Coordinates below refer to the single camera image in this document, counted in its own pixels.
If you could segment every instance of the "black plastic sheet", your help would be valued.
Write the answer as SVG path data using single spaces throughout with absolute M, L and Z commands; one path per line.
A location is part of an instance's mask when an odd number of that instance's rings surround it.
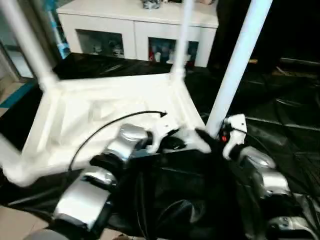
M 170 68 L 169 64 L 72 53 L 54 70 L 60 79 L 65 80 L 160 74 L 168 73 Z M 222 78 L 221 72 L 209 72 L 200 67 L 187 69 L 186 86 L 205 122 Z M 289 186 L 295 193 L 306 193 L 309 182 L 302 171 L 304 169 L 310 176 L 315 192 L 320 195 L 319 93 L 318 79 L 245 72 L 228 112 L 229 115 L 245 114 L 248 133 L 269 149 L 277 165 L 289 176 Z M 41 96 L 42 92 L 36 86 L 0 118 L 0 133 L 19 150 L 22 150 L 28 137 Z M 247 142 L 264 151 L 253 138 L 247 136 Z M 234 179 L 220 157 L 193 152 L 170 155 L 165 163 L 163 159 L 154 159 L 162 164 L 153 166 L 145 176 L 154 183 L 148 186 L 153 192 L 151 212 L 156 216 L 161 212 L 160 209 L 170 203 L 183 200 L 180 204 L 188 209 L 186 214 L 190 211 L 194 213 L 190 218 L 191 227 L 188 225 L 190 222 L 181 225 L 175 222 L 177 228 L 173 230 L 168 228 L 168 223 L 166 230 L 158 229 L 161 237 L 169 237 L 168 233 L 174 231 L 171 239 L 177 239 L 178 236 L 185 239 L 213 239 L 223 234 L 225 239 L 229 239 L 230 229 L 242 236 L 239 210 L 232 188 Z M 63 173 L 42 177 L 27 188 L 5 181 L 0 188 L 0 203 L 7 206 L 8 203 L 55 189 L 46 197 L 10 206 L 27 210 L 49 221 L 50 213 L 62 193 L 60 186 L 63 177 Z M 131 182 L 135 183 L 137 176 L 133 174 L 131 177 L 134 178 Z M 127 185 L 123 189 L 117 211 L 108 226 L 138 235 L 139 228 L 132 205 L 134 186 Z M 123 212 L 122 209 L 128 209 L 127 206 L 132 210 Z

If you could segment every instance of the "glass cabinet door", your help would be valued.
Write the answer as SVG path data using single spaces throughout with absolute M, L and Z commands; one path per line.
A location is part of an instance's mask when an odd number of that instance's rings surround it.
M 136 59 L 133 21 L 63 13 L 58 15 L 71 52 Z
M 176 40 L 148 37 L 149 42 L 149 61 L 157 63 L 173 64 L 175 60 Z M 188 50 L 184 61 L 187 66 L 194 66 L 196 62 L 197 41 L 189 41 Z
M 23 79 L 31 79 L 34 77 L 2 12 L 0 12 L 0 51 L 1 58 L 8 63 L 9 71 L 13 75 L 16 75 L 15 78 L 17 80 L 23 81 Z
M 76 29 L 84 54 L 124 58 L 121 33 Z

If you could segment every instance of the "white plastic frame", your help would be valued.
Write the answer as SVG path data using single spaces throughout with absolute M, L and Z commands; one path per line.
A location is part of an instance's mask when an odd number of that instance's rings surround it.
M 67 170 L 71 157 L 85 137 L 95 127 L 100 127 L 102 121 L 113 120 L 117 114 L 125 115 L 124 107 L 127 107 L 126 113 L 137 110 L 167 111 L 181 126 L 189 130 L 204 127 L 183 82 L 189 20 L 194 0 L 184 0 L 181 32 L 170 73 L 62 82 L 58 82 L 52 72 L 17 2 L 0 0 L 0 3 L 44 91 L 21 155 L 0 136 L 0 165 L 13 183 L 27 186 L 40 176 Z M 213 137 L 217 135 L 226 117 L 271 3 L 272 0 L 251 1 L 207 123 L 207 129 Z M 110 97 L 107 99 L 109 104 L 99 102 L 105 101 L 105 96 Z M 137 103 L 137 109 L 132 107 L 134 103 Z M 140 116 L 126 122 L 147 128 L 152 125 L 154 119 L 155 116 Z M 116 128 L 114 125 L 113 128 L 101 131 L 79 154 L 75 167 L 80 168 L 88 164 L 90 157 L 101 151 L 108 138 L 113 137 Z
M 43 90 L 33 125 L 21 155 L 0 141 L 0 164 L 7 178 L 20 186 L 41 176 L 66 171 L 79 145 L 95 130 L 124 115 L 146 110 L 167 112 L 187 130 L 204 128 L 184 83 L 189 19 L 194 1 L 184 4 L 184 20 L 171 73 L 58 81 L 51 71 L 16 1 L 1 0 L 6 18 L 21 44 Z M 152 128 L 160 116 L 144 114 L 117 122 L 99 132 L 77 155 L 74 168 L 82 168 L 100 153 L 123 123 Z

